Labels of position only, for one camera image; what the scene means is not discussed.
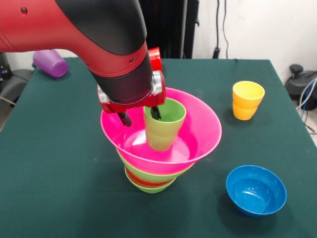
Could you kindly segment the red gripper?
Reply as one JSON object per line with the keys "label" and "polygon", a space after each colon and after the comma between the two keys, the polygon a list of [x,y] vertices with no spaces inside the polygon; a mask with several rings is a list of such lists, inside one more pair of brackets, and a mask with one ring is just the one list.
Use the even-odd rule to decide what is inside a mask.
{"label": "red gripper", "polygon": [[117,114],[122,124],[125,127],[130,127],[132,121],[126,112],[129,109],[140,108],[140,107],[151,107],[151,115],[155,120],[160,120],[161,115],[159,111],[159,105],[165,103],[166,89],[164,76],[160,70],[153,71],[151,90],[149,94],[142,100],[137,101],[133,104],[122,105],[117,104],[109,99],[109,97],[102,91],[100,86],[97,86],[97,95],[100,106],[107,114]]}

